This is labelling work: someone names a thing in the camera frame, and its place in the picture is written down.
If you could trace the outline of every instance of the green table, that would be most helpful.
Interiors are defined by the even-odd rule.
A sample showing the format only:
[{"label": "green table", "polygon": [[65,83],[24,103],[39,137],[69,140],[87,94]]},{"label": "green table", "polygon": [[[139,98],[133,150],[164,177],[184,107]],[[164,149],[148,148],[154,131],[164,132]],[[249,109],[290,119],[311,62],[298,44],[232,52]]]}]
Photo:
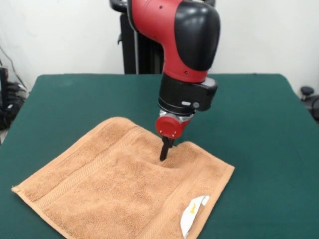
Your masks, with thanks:
[{"label": "green table", "polygon": [[[191,140],[236,167],[200,239],[319,238],[319,128],[281,75],[215,75],[212,108]],[[45,75],[0,148],[0,238],[61,238],[13,185],[101,121],[155,131],[160,75]]]}]

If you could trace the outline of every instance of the silver metal part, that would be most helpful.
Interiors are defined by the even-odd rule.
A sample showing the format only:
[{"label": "silver metal part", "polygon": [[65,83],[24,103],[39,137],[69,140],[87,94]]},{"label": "silver metal part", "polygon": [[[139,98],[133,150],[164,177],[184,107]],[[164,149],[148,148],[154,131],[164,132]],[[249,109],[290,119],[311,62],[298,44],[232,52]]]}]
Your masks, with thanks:
[{"label": "silver metal part", "polygon": [[159,116],[170,116],[173,117],[175,119],[177,119],[179,122],[185,122],[185,121],[189,121],[191,118],[193,118],[194,114],[188,115],[188,116],[177,116],[175,114],[172,114],[170,112],[164,111],[164,110],[160,110],[159,111]]}]

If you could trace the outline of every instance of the orange towel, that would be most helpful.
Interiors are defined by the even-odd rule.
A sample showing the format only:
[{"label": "orange towel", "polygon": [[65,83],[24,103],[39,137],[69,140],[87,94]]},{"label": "orange towel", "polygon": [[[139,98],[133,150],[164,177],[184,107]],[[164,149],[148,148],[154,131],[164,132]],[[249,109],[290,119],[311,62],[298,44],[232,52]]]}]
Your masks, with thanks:
[{"label": "orange towel", "polygon": [[110,118],[12,190],[66,238],[197,238],[234,167],[191,142],[160,162],[161,146]]}]

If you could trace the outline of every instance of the terry cloth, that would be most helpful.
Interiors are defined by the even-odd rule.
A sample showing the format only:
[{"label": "terry cloth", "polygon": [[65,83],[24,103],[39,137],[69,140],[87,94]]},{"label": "terry cloth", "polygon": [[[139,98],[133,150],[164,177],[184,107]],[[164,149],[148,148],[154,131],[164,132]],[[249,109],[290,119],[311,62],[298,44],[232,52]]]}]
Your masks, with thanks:
[{"label": "terry cloth", "polygon": [[234,167],[191,142],[110,118],[12,188],[65,238],[194,239]]}]

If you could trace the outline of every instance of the white label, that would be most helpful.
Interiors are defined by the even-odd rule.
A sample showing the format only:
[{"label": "white label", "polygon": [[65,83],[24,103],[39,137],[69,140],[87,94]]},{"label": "white label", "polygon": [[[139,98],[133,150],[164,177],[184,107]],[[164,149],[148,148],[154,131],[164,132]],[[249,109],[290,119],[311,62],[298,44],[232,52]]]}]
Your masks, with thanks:
[{"label": "white label", "polygon": [[183,106],[190,106],[190,102],[187,102],[187,101],[182,101],[181,104]]},{"label": "white label", "polygon": [[198,213],[200,205],[205,206],[208,202],[209,196],[200,196],[194,198],[190,201],[189,205],[183,212],[181,219],[180,219],[180,228],[183,234],[184,239],[187,237],[191,225],[193,225],[195,217]]}]

